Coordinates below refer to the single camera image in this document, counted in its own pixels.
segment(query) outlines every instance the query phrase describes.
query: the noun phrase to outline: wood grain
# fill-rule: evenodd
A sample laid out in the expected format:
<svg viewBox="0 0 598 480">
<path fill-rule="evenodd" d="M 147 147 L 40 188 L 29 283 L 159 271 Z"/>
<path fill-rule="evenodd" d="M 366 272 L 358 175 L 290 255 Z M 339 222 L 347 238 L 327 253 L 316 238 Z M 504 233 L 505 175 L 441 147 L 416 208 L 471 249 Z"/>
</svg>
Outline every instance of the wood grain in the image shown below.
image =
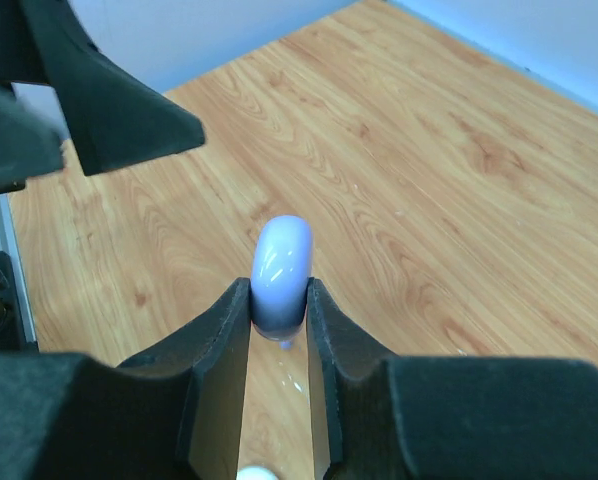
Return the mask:
<svg viewBox="0 0 598 480">
<path fill-rule="evenodd" d="M 598 364 L 598 117 L 382 2 L 170 93 L 208 145 L 12 195 L 44 350 L 115 364 L 249 275 L 275 215 L 402 354 Z M 312 477 L 305 337 L 253 335 L 241 464 Z"/>
</svg>

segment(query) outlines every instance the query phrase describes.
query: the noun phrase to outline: wood surface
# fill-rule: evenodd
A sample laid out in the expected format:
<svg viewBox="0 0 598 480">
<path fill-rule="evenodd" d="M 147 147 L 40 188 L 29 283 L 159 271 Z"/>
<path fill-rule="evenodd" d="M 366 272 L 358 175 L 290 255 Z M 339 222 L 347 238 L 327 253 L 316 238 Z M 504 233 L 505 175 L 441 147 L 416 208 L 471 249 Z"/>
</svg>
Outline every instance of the wood surface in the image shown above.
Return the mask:
<svg viewBox="0 0 598 480">
<path fill-rule="evenodd" d="M 72 150 L 12 208 L 40 346 L 116 364 L 249 276 L 280 214 L 314 274 L 401 354 L 598 365 L 598 117 L 382 2 L 176 89 L 192 152 L 84 178 Z M 253 332 L 240 464 L 312 477 L 305 335 Z"/>
</svg>

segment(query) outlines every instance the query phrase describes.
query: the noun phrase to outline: glossy white object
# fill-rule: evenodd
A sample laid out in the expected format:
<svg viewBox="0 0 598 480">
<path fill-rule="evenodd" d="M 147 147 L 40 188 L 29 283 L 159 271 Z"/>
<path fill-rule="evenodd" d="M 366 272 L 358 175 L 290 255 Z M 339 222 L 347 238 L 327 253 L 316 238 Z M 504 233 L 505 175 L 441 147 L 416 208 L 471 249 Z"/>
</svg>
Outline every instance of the glossy white object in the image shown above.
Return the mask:
<svg viewBox="0 0 598 480">
<path fill-rule="evenodd" d="M 270 340 L 294 337 L 306 311 L 312 271 L 312 230 L 299 217 L 283 215 L 261 231 L 250 277 L 252 323 Z"/>
<path fill-rule="evenodd" d="M 246 467 L 237 472 L 237 480 L 279 480 L 277 476 L 267 468 Z"/>
</svg>

